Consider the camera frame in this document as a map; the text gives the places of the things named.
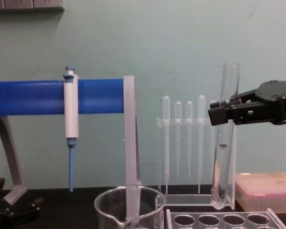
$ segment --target pipette stand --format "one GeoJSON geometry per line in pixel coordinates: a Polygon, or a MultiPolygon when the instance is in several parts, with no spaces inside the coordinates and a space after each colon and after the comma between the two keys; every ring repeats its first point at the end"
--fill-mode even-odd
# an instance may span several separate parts
{"type": "MultiPolygon", "coordinates": [[[[126,185],[140,185],[134,76],[125,76],[123,79],[79,80],[78,91],[79,114],[124,113],[126,185]]],[[[63,95],[63,81],[0,82],[0,138],[13,181],[12,190],[4,197],[6,204],[13,205],[27,190],[8,116],[62,115],[63,95]]],[[[140,193],[133,192],[131,188],[126,190],[128,218],[138,214],[139,197],[140,193]]]]}
{"type": "MultiPolygon", "coordinates": [[[[211,149],[211,145],[215,147],[216,143],[216,127],[211,126],[210,119],[204,118],[203,120],[201,118],[196,118],[194,112],[194,118],[188,117],[188,113],[185,114],[185,106],[183,106],[183,113],[182,116],[186,116],[186,118],[179,119],[179,118],[171,118],[170,120],[167,119],[160,119],[157,118],[157,154],[158,154],[158,189],[159,191],[163,192],[166,197],[166,206],[211,206],[211,194],[197,194],[197,192],[193,189],[193,191],[189,190],[193,186],[191,185],[198,185],[198,166],[194,167],[194,165],[197,165],[198,163],[198,149],[199,144],[195,144],[195,139],[198,139],[198,127],[199,125],[203,124],[204,126],[204,133],[210,131],[210,136],[208,138],[207,135],[204,135],[204,146],[209,145],[210,148],[204,147],[203,148],[203,168],[207,166],[208,169],[203,169],[203,177],[208,179],[208,184],[212,183],[212,177],[213,177],[213,163],[214,163],[214,152],[215,149],[211,149]],[[165,135],[164,131],[164,125],[169,126],[169,144],[165,144],[165,138],[167,139],[167,136],[165,135]],[[176,133],[176,126],[180,125],[181,134],[176,133]],[[211,137],[211,129],[213,128],[214,136],[211,137]],[[190,159],[192,168],[190,168],[190,171],[192,174],[188,174],[188,158],[187,157],[187,147],[188,144],[186,142],[186,139],[189,136],[188,130],[190,130],[191,133],[191,153],[192,157],[190,159]],[[175,161],[178,161],[175,156],[176,152],[176,145],[181,146],[180,152],[180,171],[176,171],[175,161]],[[168,182],[168,190],[165,188],[165,163],[167,160],[165,160],[165,147],[169,146],[169,182],[168,182]],[[187,186],[186,194],[185,193],[171,193],[170,186],[173,185],[184,185],[187,186]]],[[[194,111],[197,111],[199,109],[205,109],[206,107],[202,108],[196,108],[194,107],[194,111]]],[[[227,202],[226,206],[230,206],[231,209],[235,208],[235,163],[236,163],[236,126],[234,126],[233,131],[233,141],[232,141],[232,156],[230,157],[230,166],[229,166],[229,178],[228,178],[228,190],[227,190],[227,202]]]]}

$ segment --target green wall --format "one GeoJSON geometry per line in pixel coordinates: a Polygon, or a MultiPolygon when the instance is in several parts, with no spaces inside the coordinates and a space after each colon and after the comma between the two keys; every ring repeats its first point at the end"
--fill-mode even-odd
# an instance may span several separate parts
{"type": "MultiPolygon", "coordinates": [[[[0,80],[62,79],[67,64],[82,79],[134,75],[144,184],[157,182],[164,95],[194,106],[200,94],[217,99],[222,65],[230,61],[243,66],[240,91],[286,80],[286,0],[63,3],[64,13],[0,15],[0,80]]],[[[67,187],[63,116],[12,117],[11,124],[28,187],[67,187]]],[[[286,171],[286,126],[240,126],[237,143],[238,172],[286,171]]],[[[123,184],[123,144],[122,114],[81,115],[76,187],[123,184]]],[[[10,187],[1,145],[0,176],[10,187]]]]}

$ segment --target glass test tube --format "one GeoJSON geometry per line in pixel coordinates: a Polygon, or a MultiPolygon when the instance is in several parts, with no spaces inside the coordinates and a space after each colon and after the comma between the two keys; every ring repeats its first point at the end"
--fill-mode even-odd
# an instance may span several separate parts
{"type": "MultiPolygon", "coordinates": [[[[239,75],[240,64],[226,63],[224,65],[220,103],[236,102],[239,75]]],[[[222,209],[226,202],[233,125],[233,120],[229,120],[227,124],[219,125],[217,129],[211,200],[211,205],[216,209],[222,209]]]]}

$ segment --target black clamp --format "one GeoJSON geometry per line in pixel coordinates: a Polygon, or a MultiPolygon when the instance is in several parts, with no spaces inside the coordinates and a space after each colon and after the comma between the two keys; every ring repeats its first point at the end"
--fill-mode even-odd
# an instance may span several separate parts
{"type": "Polygon", "coordinates": [[[257,89],[231,97],[230,101],[210,104],[211,124],[232,119],[236,125],[271,122],[286,124],[286,81],[268,81],[257,89]]]}
{"type": "MultiPolygon", "coordinates": [[[[5,179],[0,178],[0,190],[3,188],[4,181],[5,179]]],[[[42,203],[43,199],[38,198],[26,208],[17,210],[0,196],[0,229],[11,229],[37,219],[42,203]]]]}

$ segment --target glass beaker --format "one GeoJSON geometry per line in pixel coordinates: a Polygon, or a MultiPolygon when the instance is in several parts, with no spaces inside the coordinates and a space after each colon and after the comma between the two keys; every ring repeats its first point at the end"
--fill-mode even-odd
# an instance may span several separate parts
{"type": "Polygon", "coordinates": [[[135,185],[107,190],[94,201],[98,229],[164,229],[164,206],[164,194],[135,185]]]}

